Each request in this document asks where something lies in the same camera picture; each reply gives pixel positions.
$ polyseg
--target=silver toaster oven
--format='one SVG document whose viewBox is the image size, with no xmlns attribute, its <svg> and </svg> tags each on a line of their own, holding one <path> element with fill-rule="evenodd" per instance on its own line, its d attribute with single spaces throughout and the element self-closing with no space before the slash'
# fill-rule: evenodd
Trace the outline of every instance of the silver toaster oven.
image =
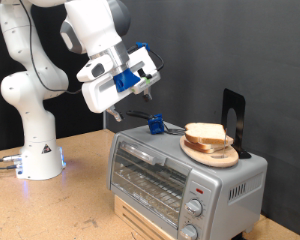
<svg viewBox="0 0 300 240">
<path fill-rule="evenodd" d="M 179 140 L 151 135 L 148 126 L 116 134 L 108 189 L 175 239 L 229 240 L 252 230 L 267 161 L 251 154 L 233 167 L 213 168 L 189 158 Z"/>
</svg>

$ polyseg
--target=bread slice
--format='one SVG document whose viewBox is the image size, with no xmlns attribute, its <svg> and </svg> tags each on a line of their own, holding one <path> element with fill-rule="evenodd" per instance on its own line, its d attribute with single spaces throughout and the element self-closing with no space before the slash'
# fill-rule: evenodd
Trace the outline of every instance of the bread slice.
<svg viewBox="0 0 300 240">
<path fill-rule="evenodd" d="M 226 147 L 229 147 L 233 143 L 233 139 L 229 136 L 227 136 L 227 138 L 229 139 L 229 141 L 228 141 L 228 144 L 226 145 Z M 193 150 L 203 152 L 203 153 L 214 153 L 216 151 L 224 149 L 224 144 L 192 143 L 192 142 L 189 142 L 188 139 L 184 140 L 184 145 L 186 145 L 187 147 L 189 147 Z"/>
<path fill-rule="evenodd" d="M 202 149 L 198 147 L 197 143 L 189 142 L 187 139 L 184 140 L 184 145 L 186 145 L 188 148 L 191 148 L 192 150 L 202 152 L 202 153 L 214 153 L 215 151 L 223 149 L 221 148 L 210 148 L 210 149 Z"/>
<path fill-rule="evenodd" d="M 207 149 L 219 149 L 219 148 L 224 148 L 224 140 L 222 144 L 207 144 L 207 143 L 192 143 L 195 144 L 195 147 L 197 148 L 201 148 L 203 150 L 207 150 Z M 226 147 L 230 146 L 233 144 L 233 138 L 227 136 L 227 141 L 226 141 Z"/>
<path fill-rule="evenodd" d="M 221 124 L 189 123 L 185 128 L 186 138 L 192 143 L 224 144 L 225 131 Z"/>
</svg>

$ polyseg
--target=black metal stand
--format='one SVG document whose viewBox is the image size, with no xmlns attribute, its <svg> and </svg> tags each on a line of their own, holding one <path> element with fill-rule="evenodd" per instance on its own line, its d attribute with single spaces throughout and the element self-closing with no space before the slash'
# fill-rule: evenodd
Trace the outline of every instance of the black metal stand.
<svg viewBox="0 0 300 240">
<path fill-rule="evenodd" d="M 237 115 L 236 125 L 236 137 L 233 147 L 238 152 L 240 159 L 251 158 L 251 155 L 242 148 L 242 135 L 244 127 L 244 113 L 246 108 L 246 100 L 238 93 L 235 93 L 229 89 L 225 89 L 223 92 L 223 106 L 221 124 L 224 129 L 227 128 L 228 113 L 230 109 L 233 109 Z"/>
<path fill-rule="evenodd" d="M 232 238 L 232 240 L 246 240 L 246 239 L 242 236 L 242 233 L 240 233 L 237 236 L 235 236 L 234 238 Z"/>
</svg>

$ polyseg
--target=wooden table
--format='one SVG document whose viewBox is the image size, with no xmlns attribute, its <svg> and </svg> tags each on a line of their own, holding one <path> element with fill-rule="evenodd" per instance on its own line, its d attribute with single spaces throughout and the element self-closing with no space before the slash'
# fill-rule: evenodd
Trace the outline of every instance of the wooden table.
<svg viewBox="0 0 300 240">
<path fill-rule="evenodd" d="M 19 180 L 14 170 L 1 170 L 0 239 L 142 239 L 114 214 L 113 194 L 106 188 L 113 136 L 102 130 L 57 140 L 67 167 L 50 180 Z M 0 158 L 18 151 L 0 151 Z M 245 237 L 300 240 L 297 234 L 263 216 Z"/>
</svg>

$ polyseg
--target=blue gripper attachment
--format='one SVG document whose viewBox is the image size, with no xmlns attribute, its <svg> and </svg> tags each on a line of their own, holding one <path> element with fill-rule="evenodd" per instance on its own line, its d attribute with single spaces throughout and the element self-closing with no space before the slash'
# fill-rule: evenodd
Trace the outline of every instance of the blue gripper attachment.
<svg viewBox="0 0 300 240">
<path fill-rule="evenodd" d="M 140 49 L 142 47 L 145 47 L 147 49 L 147 51 L 149 52 L 150 51 L 150 47 L 149 47 L 149 44 L 148 43 L 140 43 L 140 42 L 136 42 L 137 44 L 137 47 Z"/>
<path fill-rule="evenodd" d="M 123 92 L 128 88 L 134 86 L 137 82 L 140 81 L 140 78 L 134 75 L 131 70 L 128 68 L 124 72 L 113 77 L 113 80 L 116 84 L 117 91 Z"/>
<path fill-rule="evenodd" d="M 148 125 L 152 135 L 164 132 L 162 114 L 154 115 L 154 118 L 148 120 Z"/>
</svg>

